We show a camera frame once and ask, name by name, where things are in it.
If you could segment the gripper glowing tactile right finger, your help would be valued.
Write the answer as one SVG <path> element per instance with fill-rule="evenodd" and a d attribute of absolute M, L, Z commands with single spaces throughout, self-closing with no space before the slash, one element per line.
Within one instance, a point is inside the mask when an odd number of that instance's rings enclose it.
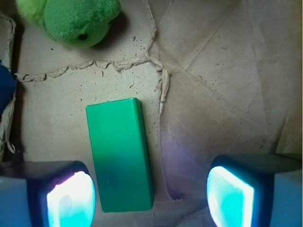
<path fill-rule="evenodd" d="M 219 155 L 212 161 L 206 194 L 218 227 L 301 227 L 302 156 Z"/>

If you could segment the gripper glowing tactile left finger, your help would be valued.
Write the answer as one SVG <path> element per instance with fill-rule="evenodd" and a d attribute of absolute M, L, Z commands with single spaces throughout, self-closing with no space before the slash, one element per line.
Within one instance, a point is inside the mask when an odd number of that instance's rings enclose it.
<path fill-rule="evenodd" d="M 2 227 L 90 227 L 96 190 L 81 161 L 0 165 Z"/>

